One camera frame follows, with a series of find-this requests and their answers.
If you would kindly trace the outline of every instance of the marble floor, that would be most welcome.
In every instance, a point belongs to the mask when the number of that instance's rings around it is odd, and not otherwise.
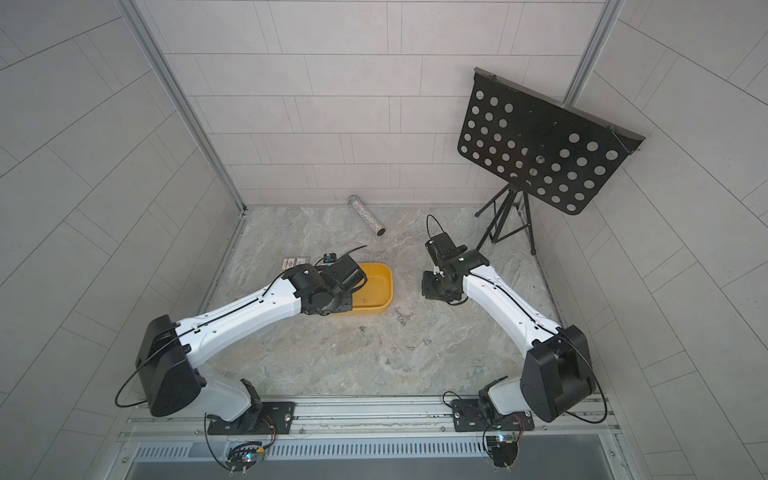
[[[449,306],[421,296],[422,271],[432,269],[424,248],[426,215],[435,215],[457,245],[474,248],[492,211],[475,218],[476,207],[370,210],[386,227],[381,237],[350,207],[258,207],[210,306],[217,308],[266,285],[279,272],[283,257],[309,257],[315,263],[323,253],[340,255],[367,243],[353,258],[392,269],[395,293],[389,310],[370,316],[300,314],[240,340],[211,364],[231,378],[249,379],[259,393],[270,396],[435,395],[449,389],[476,394],[494,379],[519,375],[520,352],[476,303]],[[432,225],[433,233],[439,231]],[[520,225],[513,211],[505,231]],[[488,241],[481,252],[533,307],[556,319],[525,233],[497,245]],[[404,326],[396,321],[397,306],[403,313],[413,312]]]

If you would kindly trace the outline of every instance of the sparkly cylinder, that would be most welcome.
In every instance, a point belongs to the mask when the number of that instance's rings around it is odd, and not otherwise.
[[[347,203],[354,209],[355,212],[358,213],[358,215],[362,217],[363,220],[366,221],[369,227],[373,228],[373,231],[376,232],[376,235],[381,236],[384,234],[385,228],[382,227],[382,224],[380,224],[379,221],[373,215],[371,215],[368,210],[366,210],[366,206],[362,204],[360,198],[357,195],[352,195]]]

